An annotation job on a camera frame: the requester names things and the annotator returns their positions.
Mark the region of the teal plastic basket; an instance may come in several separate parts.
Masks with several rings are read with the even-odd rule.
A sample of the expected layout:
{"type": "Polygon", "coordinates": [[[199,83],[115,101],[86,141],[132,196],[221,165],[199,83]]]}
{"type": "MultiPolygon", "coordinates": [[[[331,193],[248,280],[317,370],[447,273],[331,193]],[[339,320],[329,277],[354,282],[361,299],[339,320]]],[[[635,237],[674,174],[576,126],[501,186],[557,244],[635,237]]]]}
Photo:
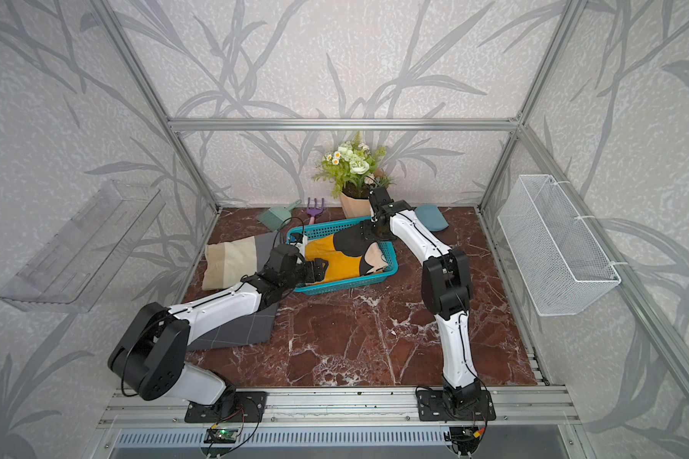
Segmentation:
{"type": "MultiPolygon", "coordinates": [[[[363,229],[363,222],[369,222],[369,218],[354,218],[339,220],[334,222],[327,222],[323,224],[306,225],[304,227],[296,227],[291,229],[286,235],[286,241],[288,243],[302,242],[306,244],[309,240],[316,240],[327,237],[336,233],[337,231],[347,229],[352,226],[360,226],[363,229]]],[[[392,243],[389,241],[377,241],[379,248],[383,252],[386,262],[388,262],[389,267],[381,273],[375,273],[374,275],[365,275],[364,277],[355,277],[347,280],[335,281],[331,283],[315,283],[300,285],[295,289],[297,293],[302,293],[308,296],[326,294],[331,292],[336,292],[340,290],[351,289],[355,287],[361,287],[366,285],[371,285],[375,283],[380,283],[386,280],[387,277],[394,275],[398,270],[398,263],[396,260],[396,253],[392,243]]]]}

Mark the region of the orange cartoon pillowcase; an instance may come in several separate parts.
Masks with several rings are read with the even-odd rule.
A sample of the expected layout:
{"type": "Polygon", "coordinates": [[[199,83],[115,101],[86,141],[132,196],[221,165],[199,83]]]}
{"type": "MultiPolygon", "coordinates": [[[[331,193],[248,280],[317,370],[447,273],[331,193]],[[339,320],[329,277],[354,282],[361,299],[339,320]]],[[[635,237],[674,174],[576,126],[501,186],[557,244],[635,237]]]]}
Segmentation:
{"type": "Polygon", "coordinates": [[[384,272],[389,264],[375,240],[367,240],[360,226],[341,229],[327,237],[309,240],[307,261],[321,258],[328,263],[323,283],[384,272]]]}

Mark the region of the dark grey checked pillowcase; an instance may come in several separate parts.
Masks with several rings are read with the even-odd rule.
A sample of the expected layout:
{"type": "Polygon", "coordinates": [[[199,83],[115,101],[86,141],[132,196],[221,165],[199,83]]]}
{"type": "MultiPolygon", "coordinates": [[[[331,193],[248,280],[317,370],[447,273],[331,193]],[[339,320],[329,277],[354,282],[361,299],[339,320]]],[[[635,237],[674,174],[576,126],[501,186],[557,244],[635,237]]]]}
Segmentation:
{"type": "Polygon", "coordinates": [[[192,342],[188,350],[191,352],[268,342],[278,309],[279,304],[276,303],[260,312],[220,325],[192,342]]]}

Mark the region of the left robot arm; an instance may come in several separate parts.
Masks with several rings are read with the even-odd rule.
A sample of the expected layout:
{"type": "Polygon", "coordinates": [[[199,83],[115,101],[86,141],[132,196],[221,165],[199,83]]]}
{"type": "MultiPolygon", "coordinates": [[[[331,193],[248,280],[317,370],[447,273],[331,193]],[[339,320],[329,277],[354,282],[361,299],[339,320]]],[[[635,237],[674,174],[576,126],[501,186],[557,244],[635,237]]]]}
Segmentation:
{"type": "Polygon", "coordinates": [[[109,370],[145,401],[163,396],[202,407],[229,407],[235,389],[216,373],[185,362],[188,346],[206,333],[262,311],[304,283],[325,279],[328,262],[304,259],[295,245],[273,248],[263,268],[219,293],[170,308],[141,308],[107,362],[109,370]]]}

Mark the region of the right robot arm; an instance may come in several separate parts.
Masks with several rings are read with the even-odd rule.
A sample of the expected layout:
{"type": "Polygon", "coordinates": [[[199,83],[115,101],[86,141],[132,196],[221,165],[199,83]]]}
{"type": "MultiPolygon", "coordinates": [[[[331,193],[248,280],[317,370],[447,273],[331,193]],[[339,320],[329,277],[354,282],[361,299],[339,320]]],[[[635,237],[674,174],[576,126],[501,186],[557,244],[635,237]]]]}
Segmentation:
{"type": "Polygon", "coordinates": [[[418,219],[415,209],[394,201],[384,187],[369,192],[371,223],[368,237],[402,241],[422,266],[421,296],[434,315],[443,355],[444,393],[467,403],[480,395],[482,385],[472,360],[469,309],[474,288],[468,256],[442,243],[418,219]]]}

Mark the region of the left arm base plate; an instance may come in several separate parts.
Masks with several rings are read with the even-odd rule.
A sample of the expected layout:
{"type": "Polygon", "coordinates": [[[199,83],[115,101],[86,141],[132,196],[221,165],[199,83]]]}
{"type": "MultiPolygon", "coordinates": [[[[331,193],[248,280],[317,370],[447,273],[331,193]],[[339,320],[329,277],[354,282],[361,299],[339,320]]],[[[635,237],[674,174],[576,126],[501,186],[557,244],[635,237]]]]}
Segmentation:
{"type": "Polygon", "coordinates": [[[261,421],[268,398],[265,391],[224,393],[214,405],[190,402],[184,422],[187,424],[253,423],[261,421]]]}

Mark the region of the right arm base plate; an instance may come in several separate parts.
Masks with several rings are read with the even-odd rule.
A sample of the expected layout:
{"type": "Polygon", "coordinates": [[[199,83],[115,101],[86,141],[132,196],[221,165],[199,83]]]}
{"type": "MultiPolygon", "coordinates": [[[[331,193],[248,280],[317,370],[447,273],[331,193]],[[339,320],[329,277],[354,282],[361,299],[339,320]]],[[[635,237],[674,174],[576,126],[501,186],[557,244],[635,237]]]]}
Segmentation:
{"type": "Polygon", "coordinates": [[[497,418],[492,393],[478,388],[476,382],[459,389],[417,386],[415,397],[420,421],[492,422],[497,418]]]}

